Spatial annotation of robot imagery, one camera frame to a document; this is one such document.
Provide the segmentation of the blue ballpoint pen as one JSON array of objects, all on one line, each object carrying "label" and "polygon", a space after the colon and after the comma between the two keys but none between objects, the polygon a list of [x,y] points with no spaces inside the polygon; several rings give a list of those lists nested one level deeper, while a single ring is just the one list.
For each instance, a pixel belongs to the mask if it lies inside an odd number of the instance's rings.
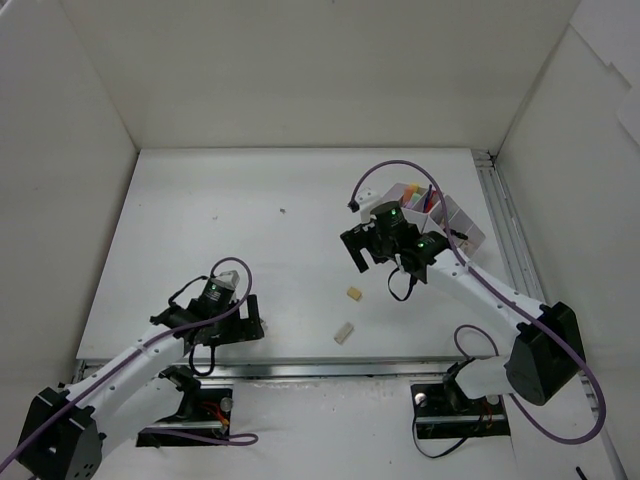
[{"label": "blue ballpoint pen", "polygon": [[434,188],[433,188],[433,185],[430,184],[428,189],[427,189],[427,192],[426,192],[426,195],[425,195],[425,201],[424,201],[424,204],[423,204],[423,212],[424,213],[428,213],[429,210],[431,209],[433,195],[434,195]]}]

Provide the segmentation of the orange highlighter marker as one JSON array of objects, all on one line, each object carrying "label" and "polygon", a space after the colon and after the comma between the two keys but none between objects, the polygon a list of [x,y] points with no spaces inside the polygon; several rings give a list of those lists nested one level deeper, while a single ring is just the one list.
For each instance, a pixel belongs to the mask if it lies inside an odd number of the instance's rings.
[{"label": "orange highlighter marker", "polygon": [[409,184],[406,187],[406,189],[410,189],[413,192],[413,195],[419,191],[419,188],[420,188],[420,186],[418,184]]}]

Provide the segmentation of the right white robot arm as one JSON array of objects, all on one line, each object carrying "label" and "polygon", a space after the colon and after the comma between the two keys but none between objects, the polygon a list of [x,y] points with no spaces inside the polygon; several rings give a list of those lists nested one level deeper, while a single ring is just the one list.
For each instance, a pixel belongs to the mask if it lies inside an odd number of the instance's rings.
[{"label": "right white robot arm", "polygon": [[442,388],[445,405],[464,412],[481,397],[516,394],[545,405],[579,371],[584,349],[574,311],[562,302],[547,306],[475,268],[448,238],[422,233],[395,201],[376,206],[366,223],[340,236],[360,272],[365,256],[391,261],[411,277],[456,299],[498,329],[511,346],[506,356],[455,365]]}]

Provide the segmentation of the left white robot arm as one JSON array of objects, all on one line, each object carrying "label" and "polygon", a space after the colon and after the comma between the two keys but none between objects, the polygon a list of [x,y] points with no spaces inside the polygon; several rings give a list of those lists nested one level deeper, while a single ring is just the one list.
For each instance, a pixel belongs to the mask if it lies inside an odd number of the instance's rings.
[{"label": "left white robot arm", "polygon": [[15,451],[8,457],[38,479],[90,479],[120,444],[159,420],[191,418],[202,378],[212,374],[179,360],[195,349],[264,336],[258,298],[237,297],[237,274],[206,279],[185,307],[174,297],[151,317],[135,343],[84,380],[42,390],[31,402]]}]

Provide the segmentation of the red gel pen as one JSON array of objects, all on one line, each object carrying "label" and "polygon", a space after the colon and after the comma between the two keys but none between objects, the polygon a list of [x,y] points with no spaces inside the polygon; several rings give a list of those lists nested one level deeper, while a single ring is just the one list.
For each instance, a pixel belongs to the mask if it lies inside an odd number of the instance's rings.
[{"label": "red gel pen", "polygon": [[426,212],[430,212],[440,202],[439,194],[436,190],[431,193],[427,203]]}]

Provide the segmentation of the tan eraser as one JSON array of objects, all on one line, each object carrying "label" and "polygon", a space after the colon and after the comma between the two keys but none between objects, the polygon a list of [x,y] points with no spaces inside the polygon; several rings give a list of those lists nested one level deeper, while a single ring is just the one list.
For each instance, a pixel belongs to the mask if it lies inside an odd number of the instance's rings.
[{"label": "tan eraser", "polygon": [[347,295],[349,298],[355,300],[355,301],[359,301],[362,298],[362,292],[355,288],[355,287],[350,287],[347,290]]}]

